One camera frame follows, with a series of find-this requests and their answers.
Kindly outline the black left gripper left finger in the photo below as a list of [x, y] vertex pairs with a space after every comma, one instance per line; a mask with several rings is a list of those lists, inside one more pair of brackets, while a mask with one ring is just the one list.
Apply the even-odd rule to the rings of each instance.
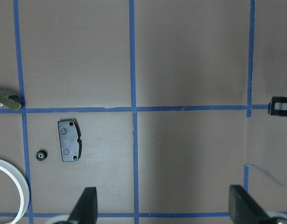
[[95, 224], [98, 219], [96, 187], [87, 187], [70, 213], [69, 224]]

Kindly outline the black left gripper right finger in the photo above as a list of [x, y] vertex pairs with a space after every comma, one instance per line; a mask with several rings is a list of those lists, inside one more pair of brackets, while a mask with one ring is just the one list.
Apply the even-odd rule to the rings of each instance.
[[269, 224], [271, 218], [241, 185], [229, 187], [229, 215], [234, 224]]

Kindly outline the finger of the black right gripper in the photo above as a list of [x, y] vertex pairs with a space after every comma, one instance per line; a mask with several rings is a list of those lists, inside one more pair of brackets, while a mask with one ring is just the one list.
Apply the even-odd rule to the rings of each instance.
[[270, 115], [287, 117], [287, 97], [274, 96], [268, 106]]

